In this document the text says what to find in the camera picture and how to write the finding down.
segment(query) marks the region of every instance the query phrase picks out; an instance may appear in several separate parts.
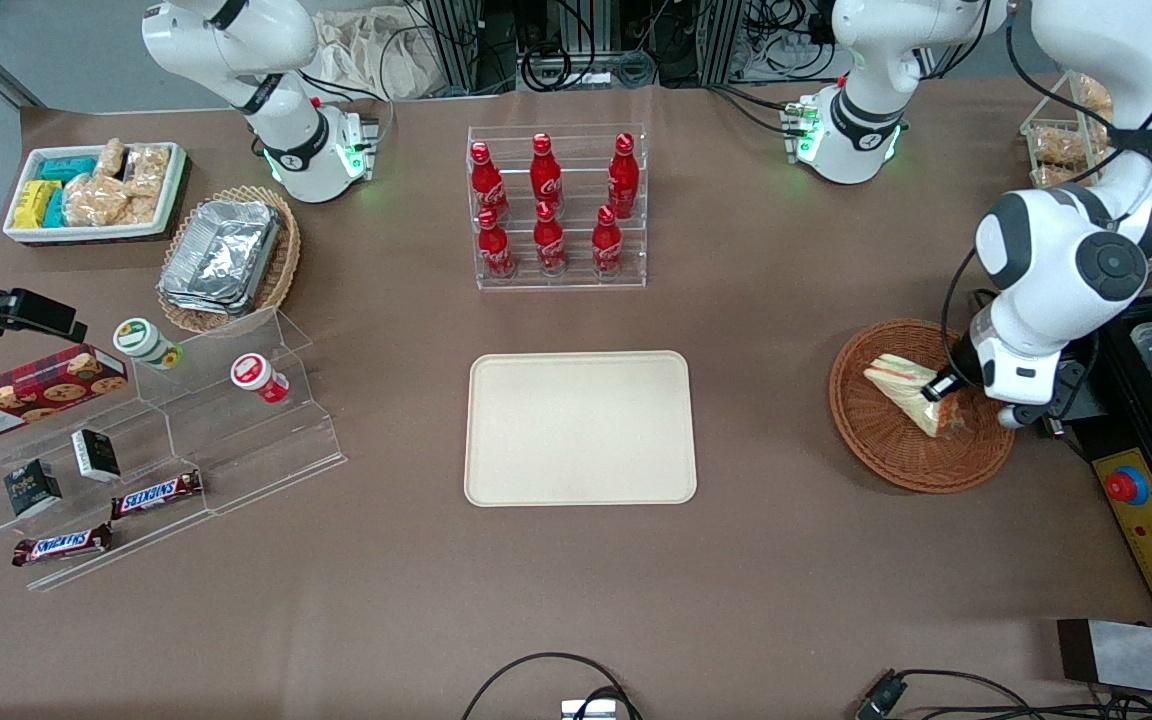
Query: red emergency stop button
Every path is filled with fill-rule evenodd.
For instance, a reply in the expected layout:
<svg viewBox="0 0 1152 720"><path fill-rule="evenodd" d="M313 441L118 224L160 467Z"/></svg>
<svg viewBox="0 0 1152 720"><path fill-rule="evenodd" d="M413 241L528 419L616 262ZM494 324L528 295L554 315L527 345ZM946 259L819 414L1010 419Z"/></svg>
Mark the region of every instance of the red emergency stop button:
<svg viewBox="0 0 1152 720"><path fill-rule="evenodd" d="M1105 495L1128 505L1144 505L1149 500L1149 483L1140 470L1122 465L1105 478Z"/></svg>

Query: brown paper tablecloth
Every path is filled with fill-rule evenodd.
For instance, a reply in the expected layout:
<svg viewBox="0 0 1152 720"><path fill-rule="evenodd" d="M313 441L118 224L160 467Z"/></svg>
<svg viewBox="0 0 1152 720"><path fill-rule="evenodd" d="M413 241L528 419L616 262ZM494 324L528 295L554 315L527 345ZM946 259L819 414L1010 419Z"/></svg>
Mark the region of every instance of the brown paper tablecloth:
<svg viewBox="0 0 1152 720"><path fill-rule="evenodd" d="M457 717L492 670L539 650L594 657L670 719L841 717L879 670L910 665L1079 700L1058 682L1051 620L1152 619L1087 467L1025 438L986 486L910 495L849 454L824 386L859 328L937 318L983 211L1025 185L1016 127L1034 103L1014 81L924 83L896 158L859 187L790 167L773 132L702 91L399 106L374 182L293 204L305 255L285 311L316 341L314 394L348 464L56 592L24 591L0 543L0 717ZM652 132L649 288L477 291L467 128L612 119ZM271 184L233 111L31 111L24 128L26 150L180 142L187 206ZM0 287L78 306L101 343L129 314L160 316L164 248L0 236ZM61 346L17 333L0 369ZM657 348L690 363L691 502L465 500L477 356ZM598 684L575 665L517 669L476 717L556 717ZM933 684L910 706L998 700Z"/></svg>

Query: cookie box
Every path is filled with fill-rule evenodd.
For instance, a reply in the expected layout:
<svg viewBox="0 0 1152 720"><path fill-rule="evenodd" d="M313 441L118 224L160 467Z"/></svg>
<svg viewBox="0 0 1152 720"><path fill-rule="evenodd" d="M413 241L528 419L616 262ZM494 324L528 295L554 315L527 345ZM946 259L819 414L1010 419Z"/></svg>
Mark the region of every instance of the cookie box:
<svg viewBox="0 0 1152 720"><path fill-rule="evenodd" d="M91 344L0 373L0 434L127 387L127 369Z"/></svg>

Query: wicker basket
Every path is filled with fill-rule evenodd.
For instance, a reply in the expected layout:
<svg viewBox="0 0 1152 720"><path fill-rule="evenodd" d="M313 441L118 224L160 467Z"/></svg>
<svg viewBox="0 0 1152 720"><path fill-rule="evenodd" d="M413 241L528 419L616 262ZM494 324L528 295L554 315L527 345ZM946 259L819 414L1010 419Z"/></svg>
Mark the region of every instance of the wicker basket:
<svg viewBox="0 0 1152 720"><path fill-rule="evenodd" d="M291 290L291 279L296 275L296 264L301 260L301 230L296 225L296 218L291 214L291 209L288 209L287 200L273 191L265 190L264 187L248 185L220 191L204 202L211 200L265 202L272 209L278 209L280 222L278 237L274 240L276 244L270 255L270 264L265 266L265 278L262 278L260 290L256 293L253 310L282 305L283 300L287 300L287 293ZM172 256L180 245L180 237L184 236L184 229L189 227L189 222L194 220L200 206L202 204L189 211L189 215L177 227L177 232L172 238L172 245L168 247L168 253L162 260L165 268L172 262ZM172 320L175 327L195 333L219 328L220 325L233 320L232 316L228 314L204 313L200 310L185 310L182 306L172 305L160 293L159 305L162 306L162 312L168 316L168 320Z"/></svg>
<svg viewBox="0 0 1152 720"><path fill-rule="evenodd" d="M956 340L952 334L950 342ZM960 492L993 477L1015 441L998 424L1002 406L976 388L961 389L967 426L929 438L864 377L882 353L927 367L946 362L940 327L923 320L879 323L847 341L829 373L829 410L847 447L874 473L914 491Z"/></svg>

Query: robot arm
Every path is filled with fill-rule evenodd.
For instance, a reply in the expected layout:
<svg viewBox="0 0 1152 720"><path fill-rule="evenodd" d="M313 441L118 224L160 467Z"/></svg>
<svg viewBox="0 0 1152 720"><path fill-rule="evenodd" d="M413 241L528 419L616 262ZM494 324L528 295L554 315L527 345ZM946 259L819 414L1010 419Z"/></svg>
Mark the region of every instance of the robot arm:
<svg viewBox="0 0 1152 720"><path fill-rule="evenodd" d="M1091 188L1008 192L990 209L975 247L1000 293L972 319L955 363L924 388L933 400L970 381L996 400L1044 409L1064 347L1121 313L1146 281L1152 5L1144 12L1130 0L1034 0L1033 8L1043 50L1111 91L1108 137L1124 151Z"/></svg>
<svg viewBox="0 0 1152 720"><path fill-rule="evenodd" d="M314 59L314 21L296 0L174 0L141 22L150 55L215 92L265 143L293 197L332 200L366 172L356 114L317 108L294 70Z"/></svg>
<svg viewBox="0 0 1152 720"><path fill-rule="evenodd" d="M806 94L794 129L795 159L824 179L865 182L890 158L923 69L916 47L957 45L996 31L1006 0L836 0L833 33L850 51L846 83Z"/></svg>

